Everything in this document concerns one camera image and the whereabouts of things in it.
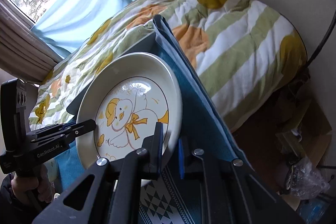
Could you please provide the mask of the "person's left hand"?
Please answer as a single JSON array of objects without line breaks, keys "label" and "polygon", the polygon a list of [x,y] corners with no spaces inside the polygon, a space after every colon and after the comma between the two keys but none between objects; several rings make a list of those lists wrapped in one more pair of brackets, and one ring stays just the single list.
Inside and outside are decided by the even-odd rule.
[{"label": "person's left hand", "polygon": [[32,190],[34,193],[37,193],[37,200],[50,203],[54,194],[47,173],[48,170],[46,166],[42,164],[40,167],[40,180],[37,177],[18,177],[17,174],[15,174],[11,180],[11,186],[16,198],[22,203],[29,203],[31,200],[27,192]]}]

